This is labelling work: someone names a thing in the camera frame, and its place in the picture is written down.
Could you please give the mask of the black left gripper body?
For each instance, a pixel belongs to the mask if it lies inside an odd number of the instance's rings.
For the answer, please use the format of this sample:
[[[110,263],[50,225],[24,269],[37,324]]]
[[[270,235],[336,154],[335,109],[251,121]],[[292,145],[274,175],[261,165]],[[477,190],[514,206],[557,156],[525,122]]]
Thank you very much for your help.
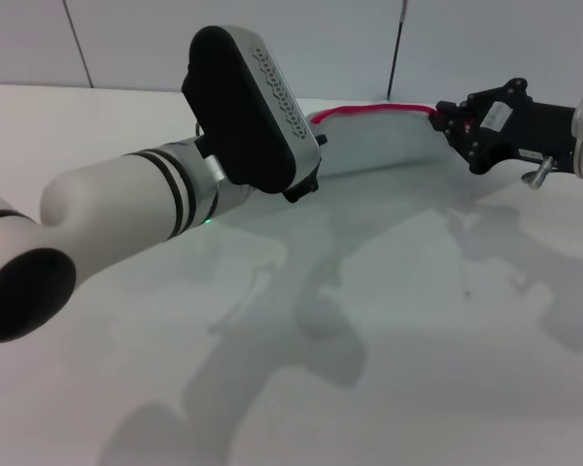
[[[310,134],[306,143],[294,147],[295,172],[291,185],[283,192],[288,202],[295,203],[319,188],[317,177],[322,163],[321,149],[326,143],[325,134]]]

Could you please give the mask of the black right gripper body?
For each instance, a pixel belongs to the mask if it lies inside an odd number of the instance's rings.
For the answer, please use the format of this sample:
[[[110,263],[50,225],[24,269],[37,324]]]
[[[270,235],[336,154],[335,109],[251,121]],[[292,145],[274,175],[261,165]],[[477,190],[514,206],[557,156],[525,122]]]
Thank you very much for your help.
[[[536,102],[528,82],[514,78],[506,84],[469,95],[472,111],[465,137],[465,160],[475,175],[488,173],[500,162],[521,160],[540,165],[551,158],[553,169],[574,172],[576,139],[571,132],[575,110]]]

